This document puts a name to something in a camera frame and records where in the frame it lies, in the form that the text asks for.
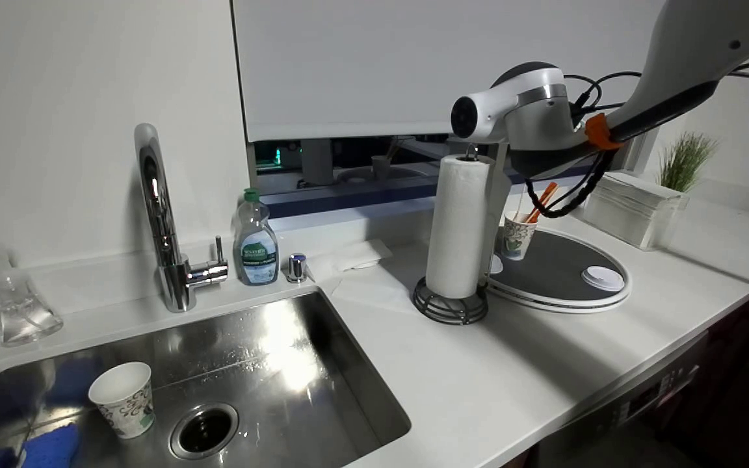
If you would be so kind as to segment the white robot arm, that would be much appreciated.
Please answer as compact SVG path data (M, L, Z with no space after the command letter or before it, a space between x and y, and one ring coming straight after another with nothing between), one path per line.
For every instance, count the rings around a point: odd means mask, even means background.
M749 0L665 0L632 94L585 121L573 118L567 73L531 60L489 87L460 94L450 133L465 142L505 142L516 170L542 174L583 156L619 150L632 137L704 103L749 60Z

